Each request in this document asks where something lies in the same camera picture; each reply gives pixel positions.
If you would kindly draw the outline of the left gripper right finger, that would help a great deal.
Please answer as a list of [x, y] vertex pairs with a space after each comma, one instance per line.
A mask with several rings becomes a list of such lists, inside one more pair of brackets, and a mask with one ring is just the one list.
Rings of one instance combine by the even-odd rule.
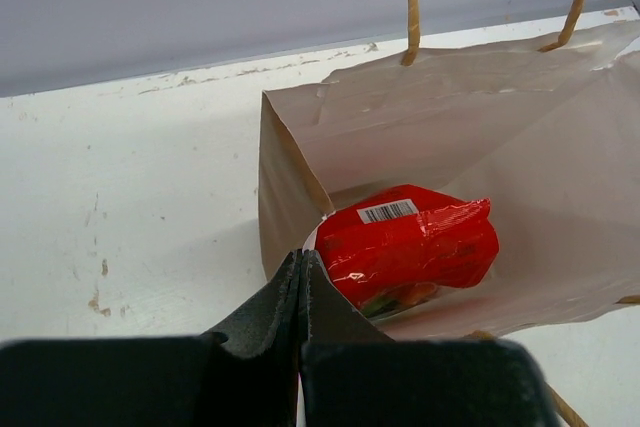
[[529, 353], [498, 339], [395, 341], [332, 285], [319, 254], [300, 273], [300, 374], [309, 426], [556, 426]]

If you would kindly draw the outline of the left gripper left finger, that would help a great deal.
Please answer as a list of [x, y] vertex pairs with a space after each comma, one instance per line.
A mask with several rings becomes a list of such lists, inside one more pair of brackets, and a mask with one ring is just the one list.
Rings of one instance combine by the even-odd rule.
[[303, 259], [198, 335], [3, 343], [2, 425], [294, 425]]

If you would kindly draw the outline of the red candy bag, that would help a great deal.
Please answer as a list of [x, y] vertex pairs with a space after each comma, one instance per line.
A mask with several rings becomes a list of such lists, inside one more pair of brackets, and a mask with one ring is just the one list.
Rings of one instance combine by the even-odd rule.
[[383, 318], [478, 285], [499, 253], [490, 212], [487, 198], [400, 185], [329, 216], [314, 248], [339, 292]]

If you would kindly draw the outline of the brown paper bag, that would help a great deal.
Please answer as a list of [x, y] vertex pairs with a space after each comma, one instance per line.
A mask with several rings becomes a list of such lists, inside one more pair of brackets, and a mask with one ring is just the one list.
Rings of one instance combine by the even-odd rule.
[[386, 330], [398, 338], [508, 334], [639, 301], [639, 56], [635, 21], [464, 48], [420, 45], [262, 96], [262, 265], [320, 246], [346, 208], [401, 184], [489, 205], [500, 250], [458, 286], [442, 271]]

